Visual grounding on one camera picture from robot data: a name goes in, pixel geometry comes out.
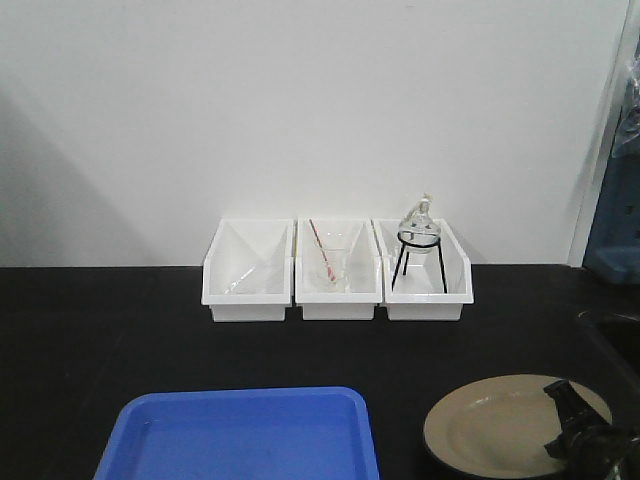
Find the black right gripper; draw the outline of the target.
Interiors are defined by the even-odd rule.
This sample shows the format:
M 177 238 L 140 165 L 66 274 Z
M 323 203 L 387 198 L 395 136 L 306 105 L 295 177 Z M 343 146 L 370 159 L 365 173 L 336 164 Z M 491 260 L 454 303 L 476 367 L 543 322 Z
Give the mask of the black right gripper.
M 543 391 L 555 403 L 562 431 L 544 449 L 551 458 L 569 457 L 567 479 L 639 478 L 638 427 L 605 426 L 609 422 L 568 380 L 552 382 Z

